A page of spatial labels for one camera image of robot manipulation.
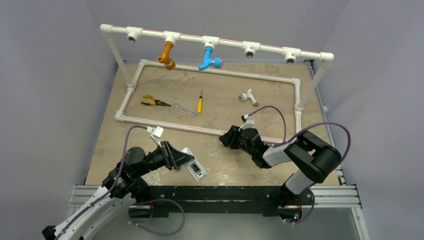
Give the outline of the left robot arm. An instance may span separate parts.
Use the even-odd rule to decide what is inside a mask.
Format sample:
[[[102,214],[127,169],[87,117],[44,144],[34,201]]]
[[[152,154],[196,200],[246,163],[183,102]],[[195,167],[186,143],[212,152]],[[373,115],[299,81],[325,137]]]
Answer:
[[[152,205],[150,186],[142,176],[162,167],[169,170],[185,167],[198,182],[207,175],[187,147],[179,151],[168,141],[148,153],[141,147],[132,147],[86,203],[63,223],[45,227],[43,237],[46,240],[91,240],[99,228],[130,204]]]

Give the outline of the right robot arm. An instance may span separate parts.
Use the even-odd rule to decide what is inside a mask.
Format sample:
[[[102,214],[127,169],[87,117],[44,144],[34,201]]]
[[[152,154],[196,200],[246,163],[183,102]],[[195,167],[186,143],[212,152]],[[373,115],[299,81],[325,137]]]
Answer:
[[[261,169],[294,163],[297,172],[272,193],[288,204],[298,200],[307,188],[323,183],[345,158],[335,147],[305,129],[281,145],[264,143],[255,128],[242,129],[235,125],[218,139],[227,148],[247,153]]]

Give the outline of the white AC remote control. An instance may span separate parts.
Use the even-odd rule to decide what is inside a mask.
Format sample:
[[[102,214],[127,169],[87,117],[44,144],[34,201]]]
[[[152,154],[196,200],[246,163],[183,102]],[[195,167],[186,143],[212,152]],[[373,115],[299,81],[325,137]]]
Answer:
[[[188,170],[188,172],[193,176],[193,178],[197,182],[200,182],[201,180],[203,180],[207,176],[207,172],[203,168],[203,166],[200,164],[198,158],[195,157],[195,155],[191,152],[191,150],[188,147],[183,148],[182,152],[190,155],[191,157],[194,157],[193,160],[184,164],[185,168]]]

